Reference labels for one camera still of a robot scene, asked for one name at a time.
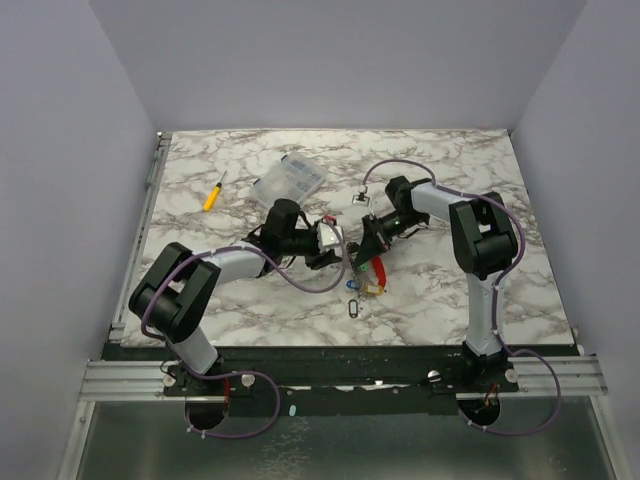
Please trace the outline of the keyring bunch with tags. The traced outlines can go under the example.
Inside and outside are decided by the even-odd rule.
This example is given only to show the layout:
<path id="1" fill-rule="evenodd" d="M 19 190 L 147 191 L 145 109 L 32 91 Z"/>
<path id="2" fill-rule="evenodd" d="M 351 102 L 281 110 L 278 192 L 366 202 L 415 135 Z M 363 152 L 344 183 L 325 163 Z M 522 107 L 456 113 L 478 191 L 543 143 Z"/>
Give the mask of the keyring bunch with tags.
<path id="1" fill-rule="evenodd" d="M 354 264 L 354 259 L 358 251 L 359 245 L 355 242 L 347 244 L 347 252 L 349 254 L 349 260 L 352 267 L 352 278 L 359 285 L 359 290 L 353 290 L 357 292 L 360 297 L 376 297 L 374 295 L 365 295 L 361 292 L 361 288 L 365 283 L 378 284 L 383 286 L 386 292 L 387 276 L 384 264 L 379 257 L 374 257 L 372 260 L 366 262 L 363 265 L 357 266 Z"/>

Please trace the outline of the yellow key tag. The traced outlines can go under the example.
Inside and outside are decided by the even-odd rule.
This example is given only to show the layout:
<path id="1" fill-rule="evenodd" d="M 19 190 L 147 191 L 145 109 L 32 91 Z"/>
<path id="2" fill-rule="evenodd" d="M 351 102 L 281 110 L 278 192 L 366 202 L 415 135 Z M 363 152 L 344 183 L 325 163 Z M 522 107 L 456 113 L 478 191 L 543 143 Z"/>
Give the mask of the yellow key tag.
<path id="1" fill-rule="evenodd" d="M 365 295 L 378 296 L 384 294 L 385 289 L 378 284 L 365 283 L 361 288 L 361 292 Z"/>

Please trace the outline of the black key tag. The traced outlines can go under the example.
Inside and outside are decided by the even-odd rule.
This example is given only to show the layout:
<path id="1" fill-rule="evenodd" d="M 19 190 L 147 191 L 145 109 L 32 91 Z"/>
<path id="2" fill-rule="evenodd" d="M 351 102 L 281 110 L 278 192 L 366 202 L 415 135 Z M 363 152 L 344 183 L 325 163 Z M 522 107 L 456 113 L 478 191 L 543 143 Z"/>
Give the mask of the black key tag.
<path id="1" fill-rule="evenodd" d="M 356 299 L 351 299 L 347 303 L 348 315 L 350 318 L 355 319 L 359 316 L 359 303 Z"/>

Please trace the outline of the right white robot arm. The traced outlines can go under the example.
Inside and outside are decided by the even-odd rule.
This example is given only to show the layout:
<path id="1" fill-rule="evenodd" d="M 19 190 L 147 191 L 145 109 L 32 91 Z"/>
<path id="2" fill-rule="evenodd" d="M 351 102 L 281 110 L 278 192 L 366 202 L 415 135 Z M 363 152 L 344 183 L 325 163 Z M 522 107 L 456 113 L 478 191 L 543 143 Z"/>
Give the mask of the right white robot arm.
<path id="1" fill-rule="evenodd" d="M 391 179 L 385 194 L 394 210 L 384 216 L 362 218 L 362 238 L 352 255 L 355 268 L 388 252 L 394 239 L 433 217 L 449 223 L 455 260 L 466 274 L 469 292 L 469 325 L 464 349 L 474 358 L 459 367 L 461 383 L 481 391 L 496 376 L 486 358 L 502 350 L 503 274 L 518 258 L 518 241 L 502 197 L 454 193 L 431 180 L 411 182 L 404 176 Z"/>

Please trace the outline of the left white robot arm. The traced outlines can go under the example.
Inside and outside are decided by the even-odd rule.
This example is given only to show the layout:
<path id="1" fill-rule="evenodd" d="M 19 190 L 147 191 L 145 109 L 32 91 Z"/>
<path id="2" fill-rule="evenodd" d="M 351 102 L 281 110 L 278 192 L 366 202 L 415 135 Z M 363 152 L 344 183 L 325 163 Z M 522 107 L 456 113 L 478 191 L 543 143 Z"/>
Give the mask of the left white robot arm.
<path id="1" fill-rule="evenodd" d="M 303 258 L 311 270 L 339 263 L 343 276 L 347 249 L 341 227 L 328 217 L 311 223 L 298 203 L 278 199 L 260 226 L 230 246 L 196 253 L 178 242 L 167 244 L 134 288 L 128 309 L 140 320 L 143 335 L 163 341 L 186 365 L 189 386 L 210 394 L 220 385 L 221 371 L 215 365 L 219 354 L 200 323 L 217 287 L 272 271 L 310 294 L 328 292 L 340 283 L 302 285 L 281 267 L 288 257 Z"/>

